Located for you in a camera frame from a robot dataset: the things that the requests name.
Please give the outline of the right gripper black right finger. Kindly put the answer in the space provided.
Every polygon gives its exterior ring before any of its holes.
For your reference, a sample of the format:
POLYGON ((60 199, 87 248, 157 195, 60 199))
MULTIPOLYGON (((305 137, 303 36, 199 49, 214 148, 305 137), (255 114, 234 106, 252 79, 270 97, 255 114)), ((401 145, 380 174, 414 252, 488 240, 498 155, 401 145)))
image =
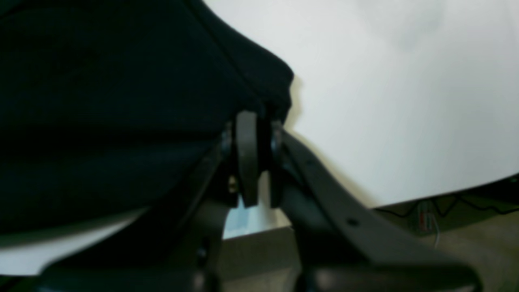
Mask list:
POLYGON ((289 218, 297 292, 480 292, 471 266, 365 208, 280 122, 270 123, 271 205, 289 218))

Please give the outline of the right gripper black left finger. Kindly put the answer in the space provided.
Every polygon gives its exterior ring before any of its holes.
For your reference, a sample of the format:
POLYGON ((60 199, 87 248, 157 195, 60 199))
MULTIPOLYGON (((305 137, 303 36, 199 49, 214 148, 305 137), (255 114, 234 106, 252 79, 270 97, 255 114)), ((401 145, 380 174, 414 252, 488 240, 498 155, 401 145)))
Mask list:
POLYGON ((106 240, 45 268, 38 292, 217 292, 230 209, 258 204, 257 115, 239 113, 166 196, 106 240))

